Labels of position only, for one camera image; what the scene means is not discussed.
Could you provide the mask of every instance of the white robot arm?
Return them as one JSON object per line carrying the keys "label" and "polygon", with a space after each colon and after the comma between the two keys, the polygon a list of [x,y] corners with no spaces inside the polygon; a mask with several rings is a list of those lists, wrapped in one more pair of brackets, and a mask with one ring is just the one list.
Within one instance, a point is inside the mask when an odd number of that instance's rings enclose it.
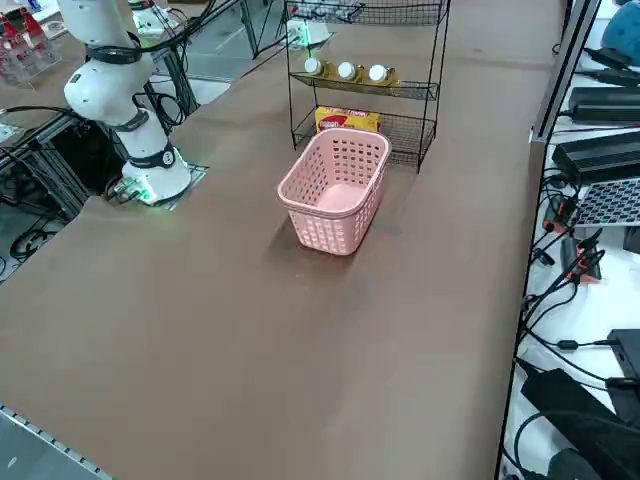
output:
{"label": "white robot arm", "polygon": [[144,203],[182,193],[191,182],[189,169],[167,138],[158,117],[138,108],[133,95],[142,92],[153,72],[153,60],[142,55],[113,55],[96,47],[134,47],[116,0],[58,0],[67,29],[87,45],[92,57],[67,82],[71,108],[84,118],[112,128],[129,156],[123,175],[138,182]]}

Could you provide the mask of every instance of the shelf basket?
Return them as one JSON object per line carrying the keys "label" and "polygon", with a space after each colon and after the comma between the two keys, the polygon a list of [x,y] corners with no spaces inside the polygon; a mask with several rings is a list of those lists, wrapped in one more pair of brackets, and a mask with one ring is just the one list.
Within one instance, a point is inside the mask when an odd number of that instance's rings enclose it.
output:
{"label": "shelf basket", "polygon": [[436,25],[447,13],[446,0],[287,0],[286,5],[289,18],[358,25]]}
{"label": "shelf basket", "polygon": [[307,73],[292,72],[296,80],[316,88],[344,90],[347,92],[368,93],[387,97],[411,98],[413,100],[434,101],[438,97],[438,84],[427,82],[398,82],[396,85],[365,85],[362,83],[327,80],[311,76]]}
{"label": "shelf basket", "polygon": [[[294,129],[293,138],[296,147],[315,135],[314,112],[315,108]],[[391,143],[392,150],[389,162],[416,169],[420,168],[433,141],[436,122],[406,115],[380,113],[380,124],[380,133],[385,135]]]}

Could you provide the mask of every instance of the white table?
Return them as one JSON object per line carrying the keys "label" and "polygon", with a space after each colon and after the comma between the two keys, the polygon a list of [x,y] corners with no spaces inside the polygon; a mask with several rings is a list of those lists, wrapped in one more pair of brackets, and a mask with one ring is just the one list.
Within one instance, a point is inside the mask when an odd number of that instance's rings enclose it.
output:
{"label": "white table", "polygon": [[[568,108],[568,99],[571,90],[575,87],[605,87],[601,84],[585,77],[575,75],[571,86],[563,103],[563,110]],[[560,117],[556,123],[554,135],[551,138],[551,145],[547,150],[546,166],[554,167],[551,157],[555,144],[593,138],[624,132],[637,131],[638,129],[613,129],[598,132],[581,132],[589,126],[574,125],[566,117]],[[571,187],[564,190],[571,195]],[[547,208],[547,202],[543,202],[538,210],[536,221],[535,240],[544,234],[542,228],[542,218]],[[595,232],[596,229],[578,228],[577,238],[585,238]],[[548,235],[538,246],[543,248],[557,234]],[[574,300],[568,305],[558,307],[538,323],[534,331],[545,340],[556,342],[558,340],[571,339],[580,343],[606,339],[612,329],[620,328],[640,328],[640,316],[638,315],[638,305],[640,305],[640,255],[627,252],[622,249],[624,239],[624,227],[605,227],[600,237],[599,247],[606,251],[600,262],[602,269],[602,280],[593,284],[581,284]],[[561,273],[560,244],[557,242],[548,251],[556,260],[556,265],[552,267],[544,266],[539,261],[535,262],[529,271],[527,294],[542,293],[553,280]],[[568,298],[572,293],[572,287],[568,286],[563,290],[554,293],[547,298],[537,314],[544,311],[559,301]],[[614,353],[609,347],[585,347],[579,348],[575,352],[558,353],[564,355],[577,365],[599,375],[601,377],[624,376]],[[527,337],[524,339],[518,350],[518,356],[530,363],[545,370],[562,368],[569,375],[580,382],[604,388],[602,382],[598,382],[553,356],[548,350],[542,347],[535,339]],[[538,410],[520,393],[526,374],[517,367],[515,370],[513,389],[510,398],[509,415],[505,433],[505,447],[511,455],[514,453],[514,436],[516,431],[531,415],[538,413]],[[596,389],[588,389],[600,402],[610,410],[614,411],[609,394]],[[522,465],[539,473],[547,473],[549,460],[561,449],[570,447],[569,442],[549,423],[541,418],[532,423],[525,430],[520,441],[520,456]],[[503,465],[509,473],[517,473],[516,469],[503,459]]]}

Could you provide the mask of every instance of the black cable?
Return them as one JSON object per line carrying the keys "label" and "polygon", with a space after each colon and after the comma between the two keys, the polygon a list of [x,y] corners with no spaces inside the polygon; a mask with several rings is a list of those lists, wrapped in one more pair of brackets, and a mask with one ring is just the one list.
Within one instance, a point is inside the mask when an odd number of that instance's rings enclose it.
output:
{"label": "black cable", "polygon": [[547,345],[544,342],[544,339],[540,338],[535,332],[529,332],[529,335],[531,335],[533,338],[535,338],[538,343],[540,345],[542,345],[544,348],[546,348],[549,352],[551,352],[552,355],[554,355],[555,357],[557,357],[558,359],[562,360],[564,363],[566,363],[567,365],[569,365],[570,367],[578,370],[579,372],[585,374],[588,377],[591,377],[595,380],[598,380],[600,382],[607,382],[607,379],[604,377],[601,377],[600,375],[596,375],[593,372],[590,372],[589,370],[582,368],[580,365],[576,365],[575,363],[573,363],[571,360],[569,360],[568,358],[566,358],[564,355],[561,355],[560,353],[556,352],[552,347],[550,347],[549,345]]}
{"label": "black cable", "polygon": [[17,112],[30,112],[33,110],[49,110],[51,112],[57,112],[63,115],[68,115],[70,117],[81,120],[83,122],[86,121],[85,118],[81,117],[80,115],[78,115],[76,112],[74,112],[69,108],[49,107],[46,105],[22,105],[18,107],[9,107],[9,108],[0,110],[0,115],[8,114],[8,113],[17,113]]}
{"label": "black cable", "polygon": [[513,458],[511,456],[511,454],[507,451],[507,448],[504,445],[502,446],[502,454],[504,455],[504,457],[507,460],[509,460],[509,463],[511,463],[511,465],[513,465],[514,467],[516,467],[518,469],[518,471],[522,474],[522,476],[525,476],[526,470],[524,468],[522,468],[521,465],[518,465],[518,463],[516,462],[515,458]]}
{"label": "black cable", "polygon": [[546,231],[542,234],[542,236],[541,236],[538,240],[536,240],[536,241],[534,242],[534,244],[533,244],[533,245],[531,245],[531,249],[533,250],[534,248],[536,248],[536,247],[540,244],[540,242],[542,242],[545,238],[547,238],[547,236],[548,236],[551,232],[553,232],[553,230],[546,230]]}
{"label": "black cable", "polygon": [[[572,261],[562,271],[562,273],[560,273],[560,275],[556,277],[556,279],[553,282],[551,282],[551,285],[549,285],[549,287],[541,295],[536,296],[535,303],[533,304],[532,307],[528,309],[527,314],[525,315],[524,319],[522,319],[520,323],[519,335],[521,335],[521,337],[523,338],[529,333],[527,329],[529,321],[535,314],[536,310],[540,307],[542,302],[551,293],[557,292],[558,290],[560,290],[561,288],[564,288],[564,286],[569,285],[570,283],[579,281],[580,277],[584,275],[584,273],[592,269],[595,265],[597,265],[600,262],[600,260],[602,260],[602,257],[604,256],[604,254],[605,254],[604,250],[600,250],[595,254],[583,252],[580,255],[578,255],[578,257],[574,261]],[[590,260],[588,262],[585,262],[587,263],[588,268],[580,267],[578,269],[578,272],[575,272],[573,277],[570,280],[566,280],[567,275],[574,272],[575,268],[578,267],[579,264],[583,263],[587,259]],[[517,345],[519,345],[522,342],[522,338],[518,340]]]}
{"label": "black cable", "polygon": [[262,62],[260,62],[258,65],[255,65],[254,67],[251,67],[251,69],[249,69],[248,71],[244,72],[240,78],[238,78],[238,80],[240,80],[241,78],[244,78],[246,76],[248,76],[250,73],[255,72],[257,69],[259,69],[261,66],[263,66],[265,63],[267,63],[269,60],[271,60],[273,57],[275,57],[276,55],[278,55],[280,52],[282,52],[286,47],[286,45],[284,47],[282,47],[280,50],[278,50],[277,52],[275,52],[273,55],[267,57],[266,59],[264,59]]}
{"label": "black cable", "polygon": [[264,53],[265,51],[269,50],[271,47],[275,47],[276,45],[278,45],[280,42],[286,40],[286,36],[284,37],[280,37],[278,40],[276,40],[275,42],[270,43],[269,45],[266,45],[260,49],[258,49],[258,51],[256,52],[256,54],[253,56],[253,58],[258,58],[258,55],[260,55],[261,53]]}
{"label": "black cable", "polygon": [[592,420],[595,422],[599,422],[602,425],[607,425],[609,427],[612,428],[617,428],[621,431],[625,431],[627,433],[631,433],[634,434],[636,436],[638,436],[640,438],[640,430],[622,423],[617,423],[617,422],[613,422],[611,420],[608,420],[606,418],[602,418],[599,417],[597,415],[590,415],[588,413],[580,413],[580,412],[573,412],[570,410],[551,410],[548,412],[538,412],[532,416],[530,416],[529,418],[527,418],[524,422],[522,422],[522,425],[520,425],[520,428],[518,428],[518,431],[516,432],[516,436],[515,439],[513,441],[513,449],[514,449],[514,454],[515,454],[515,461],[516,461],[516,466],[518,467],[518,469],[521,470],[526,470],[523,466],[522,466],[522,462],[520,461],[520,452],[519,452],[519,447],[520,447],[520,439],[522,438],[522,433],[524,432],[524,430],[535,420],[537,420],[540,417],[549,417],[549,416],[554,416],[554,417],[576,417],[576,418],[582,418],[582,419],[587,419],[587,420]]}
{"label": "black cable", "polygon": [[[149,93],[142,92],[142,93],[136,93],[133,97],[135,98],[138,96],[146,96],[147,98],[149,98],[149,101],[153,105],[153,108],[156,111],[158,118],[160,118],[161,121],[163,121],[170,127],[177,127],[178,125],[182,125],[182,123],[185,121],[185,119],[188,116],[184,107],[180,104],[178,99],[173,95],[169,95],[168,93],[160,93],[160,92],[149,92]],[[173,102],[175,102],[175,104],[178,106],[179,112],[176,118],[171,118],[171,116],[167,113],[167,110],[164,108],[164,105],[162,105],[162,100],[164,99],[170,99]]]}
{"label": "black cable", "polygon": [[[573,292],[571,293],[569,298],[567,298],[566,300],[563,300],[562,302],[555,303],[555,304],[551,305],[550,307],[548,307],[546,310],[543,310],[543,312],[540,315],[538,315],[538,317],[533,321],[533,323],[530,326],[529,325],[525,325],[525,329],[526,329],[525,331],[528,332],[528,333],[531,333],[532,330],[534,329],[534,327],[540,322],[540,320],[542,320],[542,317],[547,315],[549,312],[555,310],[556,308],[559,308],[559,307],[562,307],[564,305],[567,305],[567,304],[571,303],[573,301],[573,299],[576,298],[576,295],[578,294],[578,286],[575,283],[573,283],[572,285],[573,285]],[[518,342],[518,345],[520,343],[522,343],[522,340],[524,338],[525,337],[523,336],[520,339],[520,341]]]}
{"label": "black cable", "polygon": [[[45,230],[47,225],[56,219],[59,210],[55,211],[51,216],[51,212],[45,212],[23,233],[13,241],[9,249],[9,255],[15,259],[19,264],[26,262],[33,254],[35,254],[42,245],[44,245],[50,237],[54,236],[56,232]],[[42,240],[42,243],[32,248],[32,242],[35,240]]]}
{"label": "black cable", "polygon": [[119,47],[119,46],[111,46],[111,45],[103,45],[100,47],[95,47],[95,51],[108,51],[114,54],[117,53],[151,53],[157,52],[159,50],[163,50],[165,48],[172,48],[179,46],[185,40],[187,40],[191,35],[197,33],[201,28],[203,28],[208,23],[208,16],[213,10],[214,5],[216,4],[216,0],[209,0],[207,5],[205,6],[202,13],[195,17],[191,23],[189,23],[184,30],[182,30],[177,35],[174,35],[168,40],[164,40],[150,47]]}

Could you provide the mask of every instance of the wire rack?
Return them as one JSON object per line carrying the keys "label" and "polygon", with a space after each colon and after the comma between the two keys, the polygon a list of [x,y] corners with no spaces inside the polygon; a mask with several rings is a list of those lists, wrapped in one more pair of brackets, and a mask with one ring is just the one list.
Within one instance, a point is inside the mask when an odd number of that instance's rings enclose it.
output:
{"label": "wire rack", "polygon": [[[376,101],[378,105],[385,105],[385,112],[380,114],[380,129],[391,141],[390,161],[395,164],[410,165],[420,171],[427,150],[436,136],[438,110],[440,104],[440,88],[442,84],[442,64],[447,43],[449,28],[449,10],[451,0],[368,0],[359,2],[354,0],[285,0],[285,20],[287,18],[303,19],[306,21],[340,22],[363,25],[434,25],[433,42],[431,44],[431,57],[425,60],[424,76],[426,81],[403,80],[393,85],[368,85],[360,82],[341,81],[332,78],[323,79],[305,72],[292,71],[289,49],[291,47],[289,37],[286,36],[287,52],[287,81],[289,84],[289,118],[291,136],[294,147],[298,147],[303,141],[315,134],[315,109],[321,104],[329,106],[325,102],[347,102],[350,110],[366,111],[365,108],[375,108],[371,104],[370,95],[394,97],[422,102],[423,105],[413,108],[405,100]],[[380,29],[382,35],[387,29]],[[307,46],[307,54],[313,56],[311,46]],[[336,58],[326,58],[327,61],[336,62]],[[293,99],[300,98],[294,95],[292,83],[301,82],[309,87],[313,95],[313,109],[298,123],[299,113],[306,111],[293,108]],[[332,92],[323,91],[322,96],[333,96],[319,101],[318,89],[339,90],[350,92],[353,95],[342,93],[336,97]],[[351,97],[360,100],[352,101]],[[404,113],[422,111],[421,117],[403,115]]]}
{"label": "wire rack", "polygon": [[448,10],[447,0],[287,0],[290,18],[358,25],[436,25]]}
{"label": "wire rack", "polygon": [[[315,108],[295,128],[293,137],[296,147],[302,146],[315,135],[314,112]],[[406,115],[381,113],[380,125],[380,133],[389,139],[393,148],[389,161],[396,165],[419,168],[435,138],[436,122]]]}
{"label": "wire rack", "polygon": [[365,85],[362,83],[341,82],[339,80],[326,80],[313,77],[307,73],[292,72],[291,76],[296,80],[316,88],[330,88],[347,92],[368,93],[371,95],[383,95],[387,97],[411,98],[414,100],[436,100],[438,96],[438,84],[428,82],[398,82],[396,85]]}

